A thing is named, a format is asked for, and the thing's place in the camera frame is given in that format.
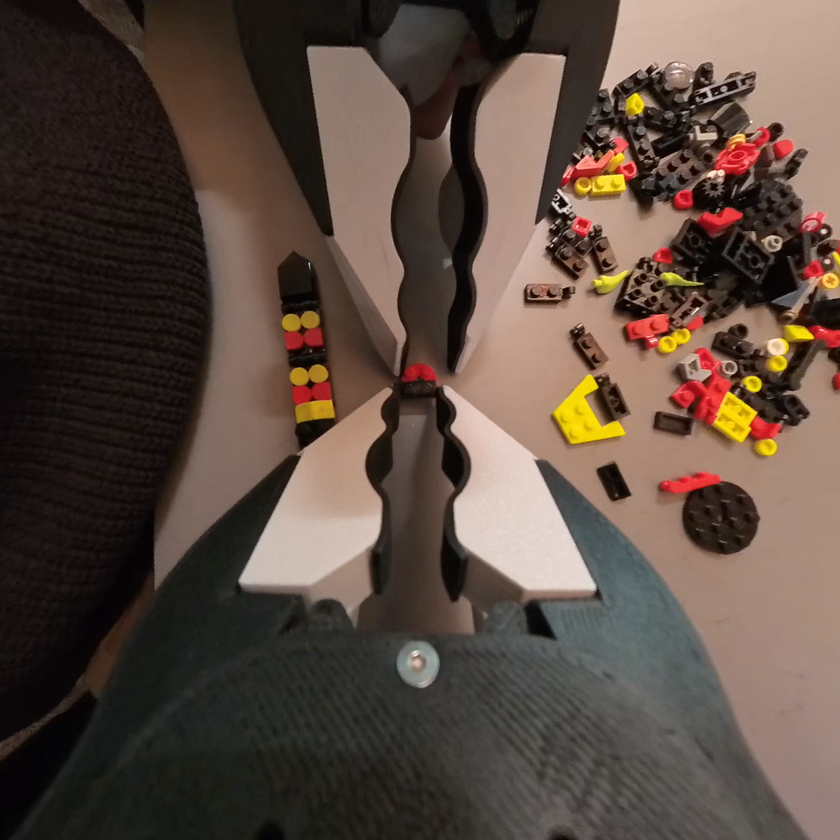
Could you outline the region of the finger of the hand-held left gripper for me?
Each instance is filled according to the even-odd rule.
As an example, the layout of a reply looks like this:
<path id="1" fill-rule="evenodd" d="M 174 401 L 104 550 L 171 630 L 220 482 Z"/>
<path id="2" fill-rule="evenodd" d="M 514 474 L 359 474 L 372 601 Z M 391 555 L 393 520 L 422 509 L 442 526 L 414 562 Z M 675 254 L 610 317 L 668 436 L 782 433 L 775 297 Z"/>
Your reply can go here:
<path id="1" fill-rule="evenodd" d="M 462 372 L 537 226 L 565 58 L 526 53 L 458 94 L 449 142 L 463 196 L 447 365 Z"/>
<path id="2" fill-rule="evenodd" d="M 373 345 L 398 375 L 405 269 L 393 214 L 412 156 L 410 109 L 361 47 L 310 46 L 308 63 L 332 221 L 328 247 Z"/>

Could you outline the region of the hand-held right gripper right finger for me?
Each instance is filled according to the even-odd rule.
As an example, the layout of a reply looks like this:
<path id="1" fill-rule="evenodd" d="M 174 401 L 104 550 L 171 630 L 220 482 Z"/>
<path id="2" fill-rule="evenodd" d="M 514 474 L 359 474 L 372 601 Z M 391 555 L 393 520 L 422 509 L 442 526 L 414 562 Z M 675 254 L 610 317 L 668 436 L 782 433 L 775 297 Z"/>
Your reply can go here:
<path id="1" fill-rule="evenodd" d="M 443 438 L 440 553 L 452 602 L 580 600 L 596 584 L 543 476 L 543 462 L 451 386 L 436 394 Z"/>

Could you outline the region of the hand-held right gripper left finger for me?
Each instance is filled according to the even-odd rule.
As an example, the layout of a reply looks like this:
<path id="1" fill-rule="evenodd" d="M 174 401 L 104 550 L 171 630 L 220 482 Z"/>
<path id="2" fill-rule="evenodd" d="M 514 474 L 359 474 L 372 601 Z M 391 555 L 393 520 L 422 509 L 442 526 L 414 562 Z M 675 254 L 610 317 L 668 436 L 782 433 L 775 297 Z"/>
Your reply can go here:
<path id="1" fill-rule="evenodd" d="M 391 555 L 389 502 L 400 396 L 390 386 L 305 447 L 238 579 L 255 594 L 332 599 L 357 611 L 382 592 Z"/>

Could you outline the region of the black red yellow lego assembly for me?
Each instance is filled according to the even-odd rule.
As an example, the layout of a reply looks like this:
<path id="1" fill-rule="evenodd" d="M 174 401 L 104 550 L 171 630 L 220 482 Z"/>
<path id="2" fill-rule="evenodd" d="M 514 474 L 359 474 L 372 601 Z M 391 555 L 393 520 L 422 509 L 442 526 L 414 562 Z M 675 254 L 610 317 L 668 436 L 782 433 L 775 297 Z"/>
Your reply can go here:
<path id="1" fill-rule="evenodd" d="M 277 283 L 295 436 L 305 448 L 336 422 L 319 279 L 312 262 L 292 251 L 278 265 Z"/>

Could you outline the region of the pile of lego pieces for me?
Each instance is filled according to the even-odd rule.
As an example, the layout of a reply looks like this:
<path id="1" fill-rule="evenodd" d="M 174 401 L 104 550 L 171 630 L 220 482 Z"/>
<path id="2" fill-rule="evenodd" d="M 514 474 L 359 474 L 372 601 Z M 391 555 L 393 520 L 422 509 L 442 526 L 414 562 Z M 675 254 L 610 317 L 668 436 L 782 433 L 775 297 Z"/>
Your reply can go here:
<path id="1" fill-rule="evenodd" d="M 549 206 L 545 255 L 560 282 L 605 298 L 629 355 L 666 359 L 655 433 L 703 428 L 760 460 L 791 433 L 838 475 L 838 221 L 796 190 L 809 151 L 752 120 L 754 71 L 653 63 L 595 94 Z"/>

